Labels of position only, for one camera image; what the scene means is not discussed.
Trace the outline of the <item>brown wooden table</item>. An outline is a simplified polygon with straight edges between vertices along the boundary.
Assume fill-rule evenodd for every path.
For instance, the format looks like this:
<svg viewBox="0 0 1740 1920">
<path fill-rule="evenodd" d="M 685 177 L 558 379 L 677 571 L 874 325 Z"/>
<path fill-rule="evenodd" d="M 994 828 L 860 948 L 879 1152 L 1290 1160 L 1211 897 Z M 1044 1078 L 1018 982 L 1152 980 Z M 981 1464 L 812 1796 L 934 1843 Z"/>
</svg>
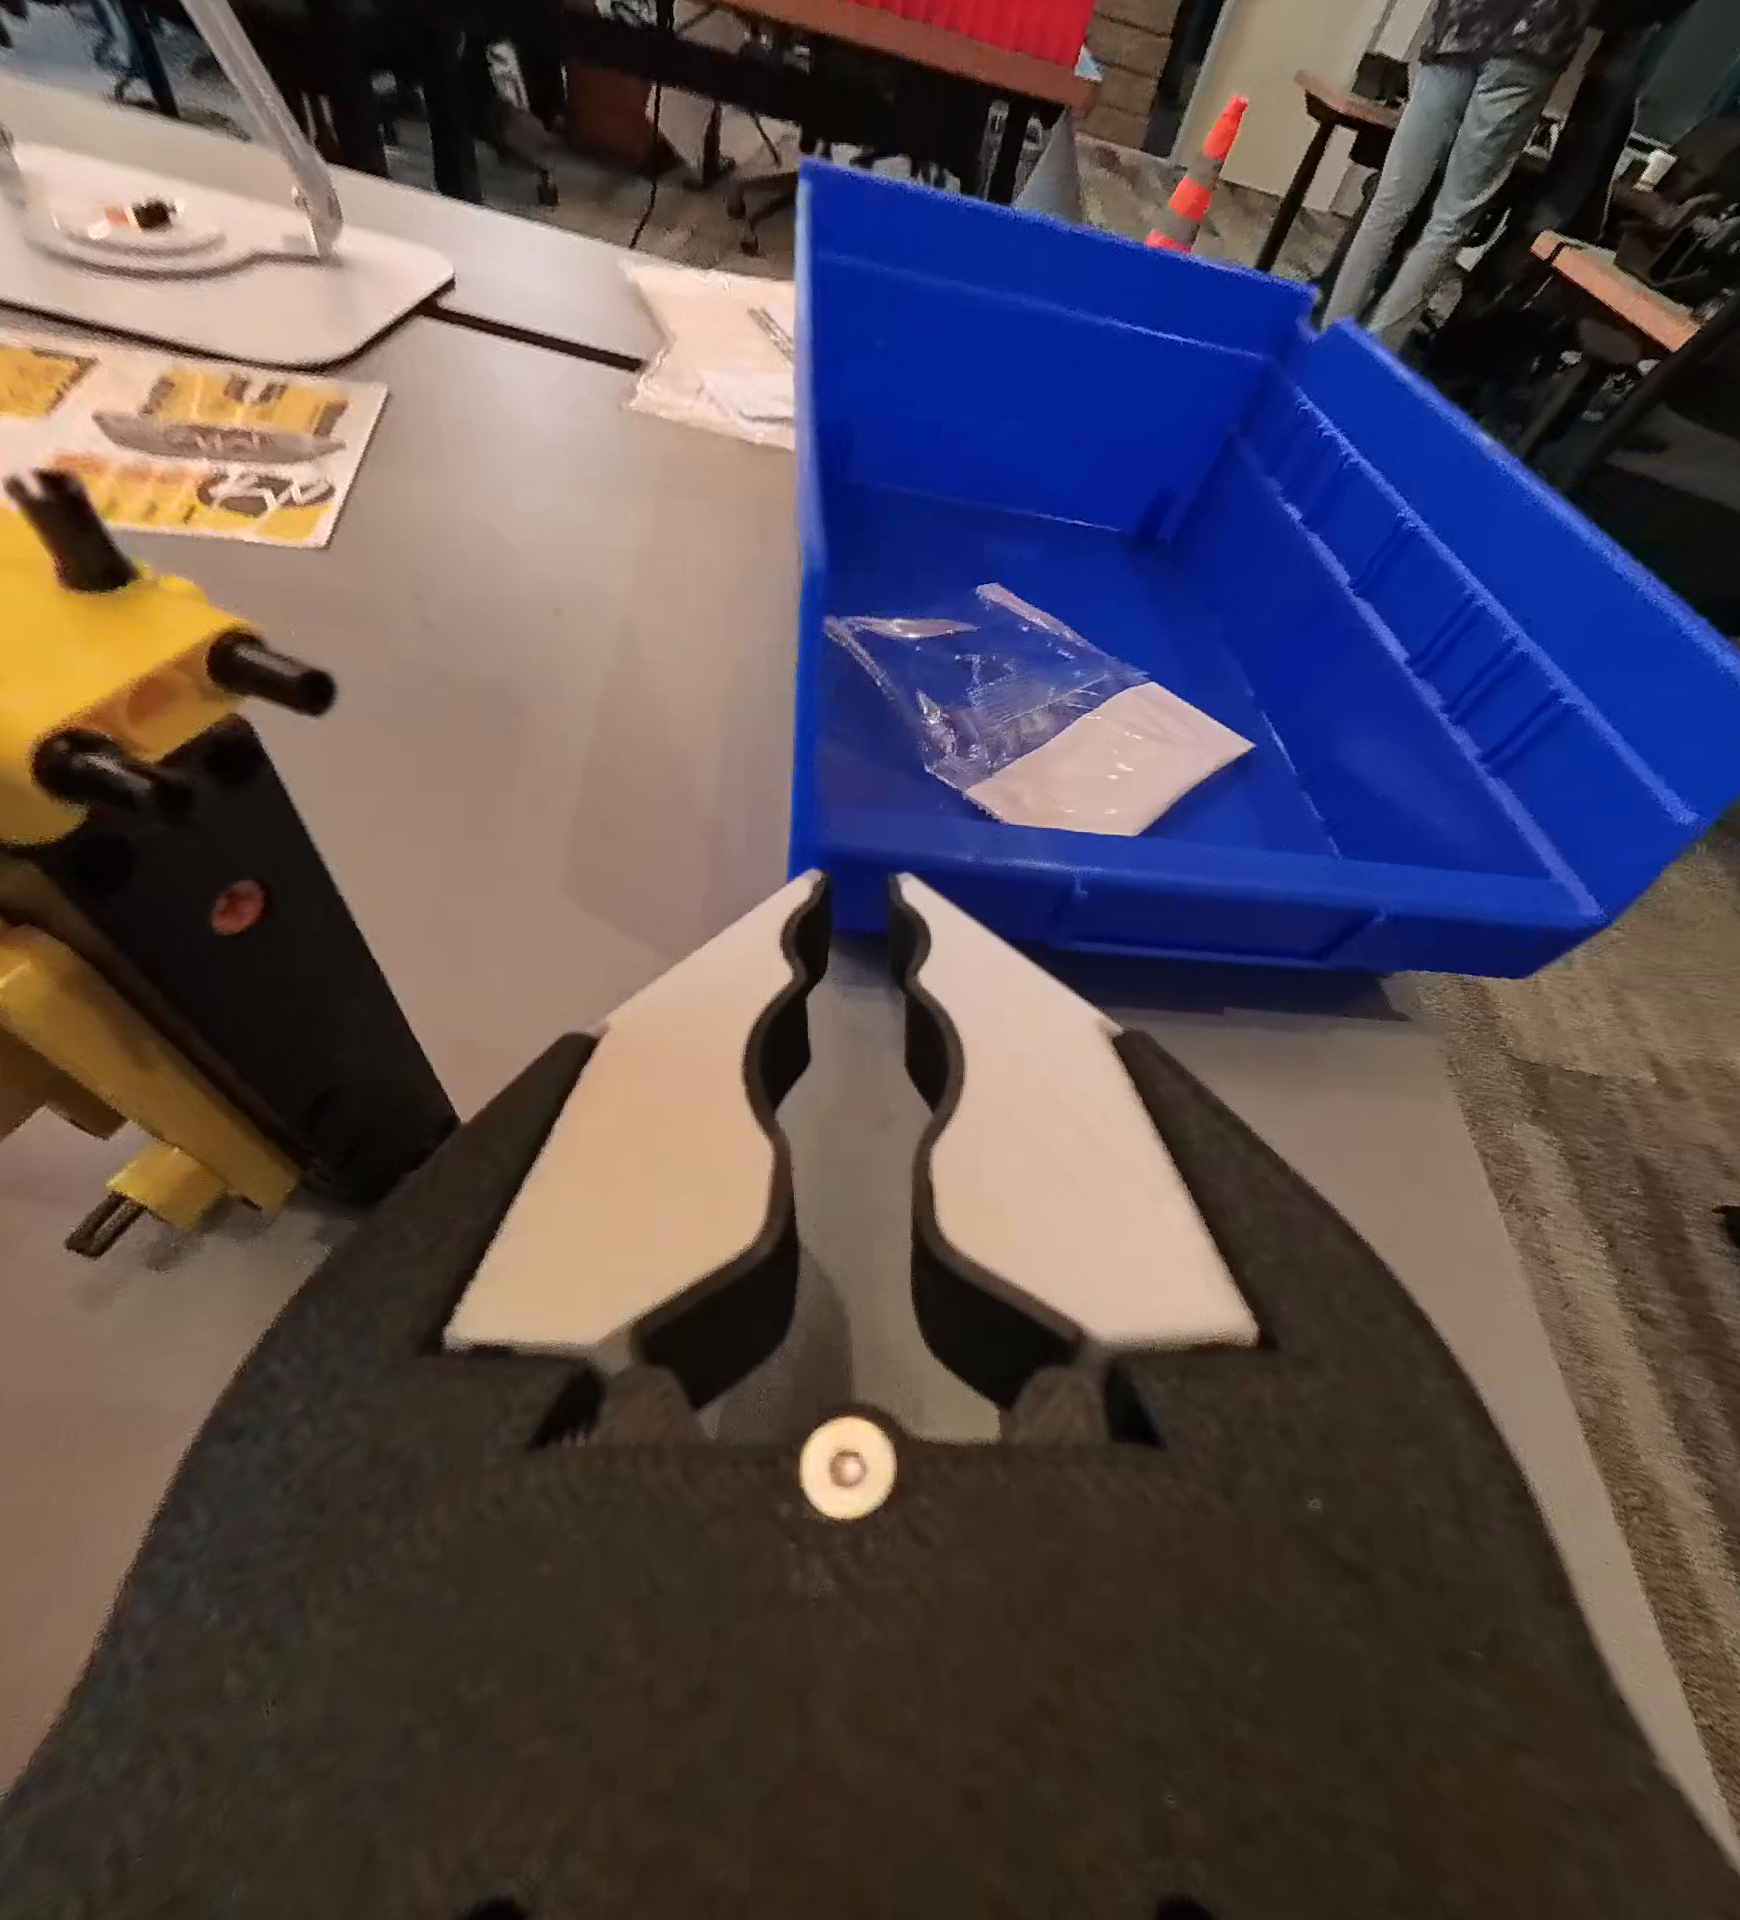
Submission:
<svg viewBox="0 0 1740 1920">
<path fill-rule="evenodd" d="M 746 78 L 787 86 L 764 115 L 814 147 L 904 157 L 1011 205 L 1066 123 L 1096 108 L 1095 5 L 725 2 Z"/>
</svg>

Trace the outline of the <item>clear plastic bag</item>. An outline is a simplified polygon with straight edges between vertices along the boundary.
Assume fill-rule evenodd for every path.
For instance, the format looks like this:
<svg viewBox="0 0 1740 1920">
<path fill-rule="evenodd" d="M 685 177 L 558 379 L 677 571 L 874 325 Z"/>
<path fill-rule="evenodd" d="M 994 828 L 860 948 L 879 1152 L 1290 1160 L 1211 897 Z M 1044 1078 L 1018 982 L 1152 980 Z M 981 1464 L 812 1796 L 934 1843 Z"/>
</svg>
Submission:
<svg viewBox="0 0 1740 1920">
<path fill-rule="evenodd" d="M 1000 584 L 823 635 L 932 779 L 992 822 L 1136 839 L 1252 741 Z"/>
</svg>

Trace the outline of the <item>blue plastic bin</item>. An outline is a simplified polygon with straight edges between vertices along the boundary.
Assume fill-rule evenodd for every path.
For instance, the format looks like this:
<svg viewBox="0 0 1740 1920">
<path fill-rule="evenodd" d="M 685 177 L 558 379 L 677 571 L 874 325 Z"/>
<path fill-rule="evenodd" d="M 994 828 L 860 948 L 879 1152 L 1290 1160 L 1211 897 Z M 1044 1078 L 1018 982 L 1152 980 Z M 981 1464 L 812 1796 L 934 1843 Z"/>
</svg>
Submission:
<svg viewBox="0 0 1740 1920">
<path fill-rule="evenodd" d="M 789 852 L 1138 962 L 1527 977 L 1740 800 L 1740 650 L 1272 276 L 810 162 Z M 954 795 L 830 626 L 998 586 L 1247 741 L 1135 839 Z"/>
</svg>

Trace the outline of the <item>yellow black toy brick assembly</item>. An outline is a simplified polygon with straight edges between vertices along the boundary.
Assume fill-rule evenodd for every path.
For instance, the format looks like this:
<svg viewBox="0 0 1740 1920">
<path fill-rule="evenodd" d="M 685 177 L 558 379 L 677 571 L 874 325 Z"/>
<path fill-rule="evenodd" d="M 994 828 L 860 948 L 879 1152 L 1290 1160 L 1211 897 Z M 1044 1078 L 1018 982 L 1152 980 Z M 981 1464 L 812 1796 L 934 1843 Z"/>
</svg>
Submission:
<svg viewBox="0 0 1740 1920">
<path fill-rule="evenodd" d="M 246 709 L 328 674 L 128 558 L 82 484 L 0 505 L 0 1142 L 137 1151 L 66 1237 L 186 1232 L 300 1189 L 365 1208 L 455 1111 Z"/>
</svg>

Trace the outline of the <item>yellow sticker sheet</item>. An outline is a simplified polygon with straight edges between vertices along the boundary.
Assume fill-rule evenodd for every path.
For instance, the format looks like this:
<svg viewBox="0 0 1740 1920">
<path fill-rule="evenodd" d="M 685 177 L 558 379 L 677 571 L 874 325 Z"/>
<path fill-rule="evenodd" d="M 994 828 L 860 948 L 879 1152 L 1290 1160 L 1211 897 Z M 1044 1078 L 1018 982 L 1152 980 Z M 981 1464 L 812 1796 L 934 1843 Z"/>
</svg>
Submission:
<svg viewBox="0 0 1740 1920">
<path fill-rule="evenodd" d="M 387 389 L 0 330 L 8 481 L 71 475 L 116 532 L 319 550 Z"/>
</svg>

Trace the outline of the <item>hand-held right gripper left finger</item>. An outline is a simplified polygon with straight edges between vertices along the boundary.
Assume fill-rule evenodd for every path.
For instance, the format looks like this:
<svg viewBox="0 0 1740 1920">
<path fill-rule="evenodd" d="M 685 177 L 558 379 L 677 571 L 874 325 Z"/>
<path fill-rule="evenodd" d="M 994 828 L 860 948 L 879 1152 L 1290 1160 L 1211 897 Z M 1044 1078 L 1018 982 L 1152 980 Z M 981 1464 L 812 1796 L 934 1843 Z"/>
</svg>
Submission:
<svg viewBox="0 0 1740 1920">
<path fill-rule="evenodd" d="M 704 1409 L 795 1314 L 779 1108 L 810 1069 L 827 881 L 807 870 L 603 1022 L 442 1329 L 451 1353 L 665 1371 Z"/>
</svg>

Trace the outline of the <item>white laptop stand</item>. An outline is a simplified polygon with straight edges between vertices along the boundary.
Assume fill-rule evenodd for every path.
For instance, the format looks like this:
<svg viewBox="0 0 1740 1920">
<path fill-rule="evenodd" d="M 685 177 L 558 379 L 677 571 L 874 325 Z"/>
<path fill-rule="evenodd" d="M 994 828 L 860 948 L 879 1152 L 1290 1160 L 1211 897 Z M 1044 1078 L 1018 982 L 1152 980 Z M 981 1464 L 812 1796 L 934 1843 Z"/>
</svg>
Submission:
<svg viewBox="0 0 1740 1920">
<path fill-rule="evenodd" d="M 132 341 L 284 372 L 352 359 L 453 273 L 441 253 L 347 227 L 336 185 L 230 5 L 188 7 L 281 157 L 291 202 L 27 142 L 0 116 L 0 305 Z M 117 217 L 181 205 L 169 232 Z"/>
</svg>

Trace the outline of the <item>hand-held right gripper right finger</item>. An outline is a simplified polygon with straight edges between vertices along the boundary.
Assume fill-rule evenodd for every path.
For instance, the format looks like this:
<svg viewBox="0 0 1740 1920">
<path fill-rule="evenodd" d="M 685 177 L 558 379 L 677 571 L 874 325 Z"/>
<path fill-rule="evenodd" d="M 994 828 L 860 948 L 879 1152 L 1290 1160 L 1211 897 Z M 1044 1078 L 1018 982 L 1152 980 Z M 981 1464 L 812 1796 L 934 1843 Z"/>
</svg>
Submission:
<svg viewBox="0 0 1740 1920">
<path fill-rule="evenodd" d="M 1252 1350 L 1259 1320 L 1123 1059 L 1128 1031 L 910 874 L 888 885 L 885 934 L 927 1111 L 910 1295 L 930 1355 L 1003 1411 L 1053 1370 Z"/>
</svg>

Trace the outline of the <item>orange traffic cone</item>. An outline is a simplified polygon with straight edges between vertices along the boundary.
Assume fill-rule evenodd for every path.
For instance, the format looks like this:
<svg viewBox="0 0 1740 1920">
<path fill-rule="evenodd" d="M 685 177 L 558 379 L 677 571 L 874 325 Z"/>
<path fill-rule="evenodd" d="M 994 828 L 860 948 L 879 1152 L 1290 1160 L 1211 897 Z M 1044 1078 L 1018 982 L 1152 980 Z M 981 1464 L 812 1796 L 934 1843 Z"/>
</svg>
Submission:
<svg viewBox="0 0 1740 1920">
<path fill-rule="evenodd" d="M 1191 157 L 1182 177 L 1173 188 L 1169 205 L 1152 219 L 1144 237 L 1146 248 L 1193 253 L 1247 108 L 1248 97 L 1234 94 L 1218 111 L 1200 149 Z"/>
</svg>

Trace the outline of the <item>printed paper sheet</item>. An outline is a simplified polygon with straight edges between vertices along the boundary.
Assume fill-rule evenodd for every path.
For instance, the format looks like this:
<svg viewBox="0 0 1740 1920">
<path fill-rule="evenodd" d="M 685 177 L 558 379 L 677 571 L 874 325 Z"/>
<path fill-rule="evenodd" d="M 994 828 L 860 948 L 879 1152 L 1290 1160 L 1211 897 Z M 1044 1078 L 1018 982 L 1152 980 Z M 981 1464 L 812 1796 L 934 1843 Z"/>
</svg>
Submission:
<svg viewBox="0 0 1740 1920">
<path fill-rule="evenodd" d="M 795 448 L 792 280 L 632 256 L 629 289 L 661 333 L 632 413 L 778 451 Z"/>
</svg>

